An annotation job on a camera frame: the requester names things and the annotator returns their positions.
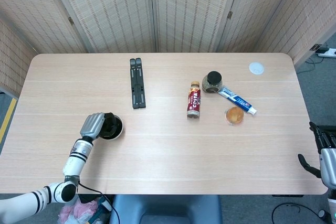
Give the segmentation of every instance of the wooden table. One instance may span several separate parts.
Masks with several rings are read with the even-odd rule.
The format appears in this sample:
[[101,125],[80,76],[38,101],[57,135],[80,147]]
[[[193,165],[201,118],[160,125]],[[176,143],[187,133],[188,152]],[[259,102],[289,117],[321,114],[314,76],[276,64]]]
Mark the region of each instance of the wooden table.
[[[141,57],[146,108],[132,108],[129,59]],[[249,71],[261,62],[264,74]],[[233,104],[202,92],[187,119],[191,81],[210,71],[256,109],[240,126]],[[62,168],[87,115],[124,121],[115,141],[98,139],[81,182],[109,194],[323,194],[318,153],[292,60],[285,54],[44,54],[36,56],[0,156],[0,193],[64,179]]]

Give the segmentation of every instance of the bottle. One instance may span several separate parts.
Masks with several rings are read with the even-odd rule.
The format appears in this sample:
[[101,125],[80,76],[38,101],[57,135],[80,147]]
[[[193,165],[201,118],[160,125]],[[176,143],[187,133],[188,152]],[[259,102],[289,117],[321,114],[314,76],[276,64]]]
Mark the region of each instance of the bottle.
[[198,81],[193,81],[188,94],[188,118],[199,118],[199,107],[201,103],[201,90]]
[[202,88],[207,93],[217,93],[222,85],[222,76],[217,71],[211,71],[202,81]]

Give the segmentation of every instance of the toothpaste tube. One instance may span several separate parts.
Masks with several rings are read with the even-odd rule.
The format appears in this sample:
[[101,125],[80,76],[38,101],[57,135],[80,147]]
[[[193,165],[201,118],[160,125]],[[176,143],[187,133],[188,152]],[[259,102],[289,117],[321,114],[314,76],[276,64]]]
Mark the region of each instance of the toothpaste tube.
[[243,110],[245,110],[247,113],[254,115],[257,112],[257,110],[253,108],[251,104],[249,104],[240,96],[236,95],[234,92],[228,90],[226,87],[222,87],[218,92],[218,94],[229,99],[238,107],[241,107]]

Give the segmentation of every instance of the floor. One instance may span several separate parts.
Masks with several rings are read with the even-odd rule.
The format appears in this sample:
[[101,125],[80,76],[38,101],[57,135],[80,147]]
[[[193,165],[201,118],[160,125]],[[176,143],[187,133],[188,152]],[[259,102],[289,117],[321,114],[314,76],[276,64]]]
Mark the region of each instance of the floor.
[[[336,34],[328,41],[329,47],[336,48]],[[320,62],[321,58],[312,56],[307,62]],[[298,79],[306,102],[309,118],[317,125],[336,125],[336,106],[334,105],[336,90],[336,58],[324,58],[321,63],[304,63],[298,70]],[[7,112],[11,98],[0,94],[0,124]],[[4,139],[0,143],[0,152]],[[0,199],[14,197],[2,194]],[[304,195],[302,198],[273,197],[271,195],[223,195],[222,212],[224,224],[260,224],[271,223],[272,210],[280,203],[295,202],[318,212],[328,210],[327,196]],[[19,224],[56,223],[61,204],[51,204],[46,210],[32,216]],[[308,210],[293,206],[281,206],[274,214],[274,223],[323,223]]]

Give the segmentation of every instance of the white round disc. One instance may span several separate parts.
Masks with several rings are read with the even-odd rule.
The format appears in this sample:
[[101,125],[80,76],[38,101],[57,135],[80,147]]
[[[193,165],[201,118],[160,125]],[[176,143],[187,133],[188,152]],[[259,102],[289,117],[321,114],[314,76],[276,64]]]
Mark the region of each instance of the white round disc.
[[250,71],[254,74],[262,74],[264,72],[264,66],[258,62],[252,62],[250,64]]

